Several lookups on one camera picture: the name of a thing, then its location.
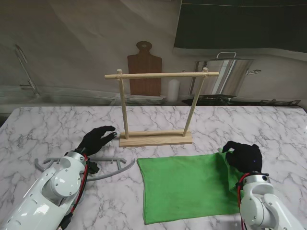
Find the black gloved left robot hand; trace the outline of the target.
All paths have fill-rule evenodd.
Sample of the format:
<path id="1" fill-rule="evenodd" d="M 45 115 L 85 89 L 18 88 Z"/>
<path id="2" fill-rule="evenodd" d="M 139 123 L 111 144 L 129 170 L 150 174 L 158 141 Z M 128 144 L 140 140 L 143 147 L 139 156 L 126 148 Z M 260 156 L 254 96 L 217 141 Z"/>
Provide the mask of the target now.
<path id="1" fill-rule="evenodd" d="M 103 146 L 117 137 L 115 130 L 113 126 L 101 126 L 92 129 L 83 137 L 74 151 L 87 157 L 98 153 Z"/>

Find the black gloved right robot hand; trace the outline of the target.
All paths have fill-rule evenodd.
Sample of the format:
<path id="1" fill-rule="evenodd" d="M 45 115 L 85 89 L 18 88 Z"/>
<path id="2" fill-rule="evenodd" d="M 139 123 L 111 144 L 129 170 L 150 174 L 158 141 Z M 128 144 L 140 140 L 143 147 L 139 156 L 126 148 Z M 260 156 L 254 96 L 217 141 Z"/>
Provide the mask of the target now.
<path id="1" fill-rule="evenodd" d="M 226 160 L 241 173 L 258 172 L 262 170 L 262 154 L 258 145 L 241 144 L 228 141 L 223 146 Z"/>

